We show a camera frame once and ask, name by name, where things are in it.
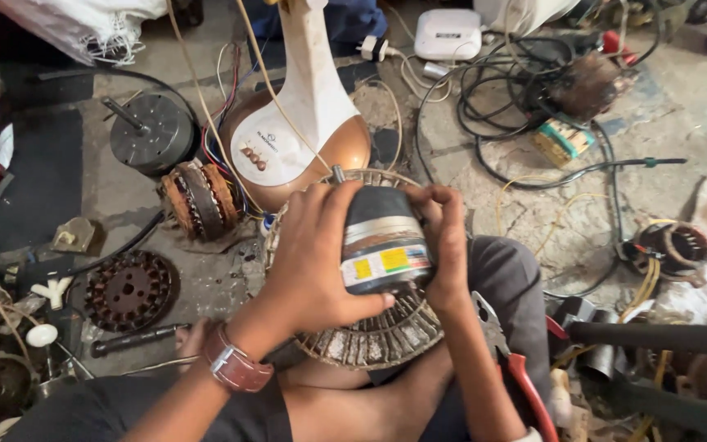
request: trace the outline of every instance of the black pipe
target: black pipe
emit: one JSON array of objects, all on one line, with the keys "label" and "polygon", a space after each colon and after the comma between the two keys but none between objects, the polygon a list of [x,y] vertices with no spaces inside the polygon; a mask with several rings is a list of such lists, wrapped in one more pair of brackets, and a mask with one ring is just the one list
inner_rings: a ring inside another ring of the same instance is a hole
[{"label": "black pipe", "polygon": [[173,336],[177,329],[190,327],[190,324],[171,324],[170,326],[147,329],[124,336],[114,337],[107,341],[94,341],[89,351],[93,358],[101,358],[111,352],[121,352],[128,348],[138,347],[150,342],[159,341],[165,337]]},{"label": "black pipe", "polygon": [[707,400],[684,397],[631,382],[613,382],[605,398],[629,413],[642,412],[707,436]]},{"label": "black pipe", "polygon": [[707,326],[573,322],[566,333],[575,343],[641,347],[707,355]]}]

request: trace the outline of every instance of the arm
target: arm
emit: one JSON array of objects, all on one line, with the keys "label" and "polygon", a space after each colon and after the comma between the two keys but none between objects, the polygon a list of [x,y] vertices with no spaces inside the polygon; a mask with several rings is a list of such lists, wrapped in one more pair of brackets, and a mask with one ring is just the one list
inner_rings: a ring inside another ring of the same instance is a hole
[{"label": "arm", "polygon": [[427,238],[437,239],[438,268],[427,287],[446,336],[466,421],[475,442],[512,442],[528,433],[502,382],[482,334],[467,283],[462,197],[443,186],[405,189],[427,220]]},{"label": "arm", "polygon": [[[298,332],[314,333],[378,315],[389,294],[348,294],[340,274],[348,206],[361,187],[313,184],[295,192],[283,216],[280,245],[266,285],[225,329],[231,343],[260,360]],[[123,438],[126,442],[196,442],[225,406],[230,392],[199,359]]]}]

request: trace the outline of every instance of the white router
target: white router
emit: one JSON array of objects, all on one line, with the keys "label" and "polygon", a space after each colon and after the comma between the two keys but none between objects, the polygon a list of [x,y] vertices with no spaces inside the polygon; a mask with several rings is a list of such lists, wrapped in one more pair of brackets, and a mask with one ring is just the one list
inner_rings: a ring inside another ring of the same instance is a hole
[{"label": "white router", "polygon": [[482,17],[471,9],[432,9],[419,16],[414,53],[425,60],[470,60],[482,48]]}]

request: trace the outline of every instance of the white knob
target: white knob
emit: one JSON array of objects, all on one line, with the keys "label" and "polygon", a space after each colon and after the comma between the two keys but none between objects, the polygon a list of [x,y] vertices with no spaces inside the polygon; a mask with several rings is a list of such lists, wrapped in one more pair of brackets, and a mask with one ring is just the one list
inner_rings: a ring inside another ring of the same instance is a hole
[{"label": "white knob", "polygon": [[44,347],[52,344],[59,336],[59,330],[50,324],[41,324],[33,327],[26,334],[26,342],[32,347]]}]

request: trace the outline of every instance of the black electric motor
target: black electric motor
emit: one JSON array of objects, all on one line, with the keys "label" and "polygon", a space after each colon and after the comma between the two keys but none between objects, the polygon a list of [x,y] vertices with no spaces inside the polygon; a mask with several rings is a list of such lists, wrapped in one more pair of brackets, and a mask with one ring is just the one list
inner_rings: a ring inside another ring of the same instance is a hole
[{"label": "black electric motor", "polygon": [[405,192],[386,186],[359,189],[348,208],[340,270],[354,295],[423,293],[435,268]]}]

